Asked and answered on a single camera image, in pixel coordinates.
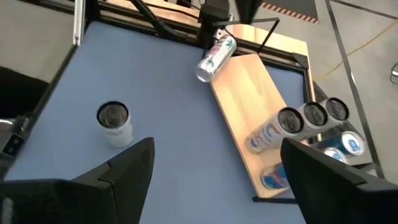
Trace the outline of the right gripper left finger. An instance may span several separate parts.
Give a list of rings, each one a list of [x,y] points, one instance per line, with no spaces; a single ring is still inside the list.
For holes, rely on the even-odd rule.
[[[139,224],[154,157],[148,137],[73,180],[1,182],[0,224]]]

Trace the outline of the wooden shelf black metal frame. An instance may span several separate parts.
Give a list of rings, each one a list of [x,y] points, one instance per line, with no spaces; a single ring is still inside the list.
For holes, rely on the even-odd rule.
[[[315,101],[307,43],[246,24],[226,27],[239,43],[232,57],[211,82],[213,93],[256,191],[254,202],[294,204],[280,198],[282,190],[268,190],[260,180],[264,168],[280,162],[280,151],[253,154],[245,146],[249,134],[285,107],[264,64],[269,62],[303,73],[305,101]]]

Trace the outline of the black bulky object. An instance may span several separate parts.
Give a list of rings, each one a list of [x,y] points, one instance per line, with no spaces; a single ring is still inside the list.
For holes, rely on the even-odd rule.
[[[43,80],[0,66],[0,118],[32,112],[48,86]]]

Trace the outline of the white Celsius can black lid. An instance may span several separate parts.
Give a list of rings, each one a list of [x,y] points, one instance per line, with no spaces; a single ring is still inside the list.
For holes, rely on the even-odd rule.
[[[212,81],[216,73],[236,49],[237,43],[235,38],[229,34],[223,35],[197,65],[195,70],[197,78],[202,82]]]

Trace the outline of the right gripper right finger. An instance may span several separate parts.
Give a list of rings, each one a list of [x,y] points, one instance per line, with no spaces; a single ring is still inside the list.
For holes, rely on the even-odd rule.
[[[280,157],[307,224],[398,224],[398,185],[290,138]]]

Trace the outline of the white metal strip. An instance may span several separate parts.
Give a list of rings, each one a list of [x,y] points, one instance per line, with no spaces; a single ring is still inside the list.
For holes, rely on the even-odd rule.
[[[86,0],[75,0],[73,20],[73,44],[80,46],[85,29]]]

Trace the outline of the black mat orange striped edge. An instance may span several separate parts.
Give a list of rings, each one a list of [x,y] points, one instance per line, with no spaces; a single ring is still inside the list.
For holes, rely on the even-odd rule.
[[[312,24],[319,24],[315,0],[263,0],[262,7]]]

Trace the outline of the white Celsius can blue band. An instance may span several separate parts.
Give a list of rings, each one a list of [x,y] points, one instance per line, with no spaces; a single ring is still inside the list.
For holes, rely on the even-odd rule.
[[[133,142],[131,113],[124,103],[103,103],[96,112],[96,120],[112,146],[128,147]]]

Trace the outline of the blue table mat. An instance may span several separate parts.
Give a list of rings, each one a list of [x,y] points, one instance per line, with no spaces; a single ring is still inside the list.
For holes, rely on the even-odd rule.
[[[296,205],[256,203],[254,189],[189,45],[94,22],[41,112],[9,180],[77,177],[118,153],[96,122],[124,103],[155,162],[140,224],[305,224]]]

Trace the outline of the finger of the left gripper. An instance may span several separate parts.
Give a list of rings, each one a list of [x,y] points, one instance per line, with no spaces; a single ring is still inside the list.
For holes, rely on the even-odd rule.
[[[212,24],[202,24],[198,31],[198,40],[205,50],[209,50],[214,42],[216,29]]]
[[[242,24],[251,24],[263,0],[234,0]]]

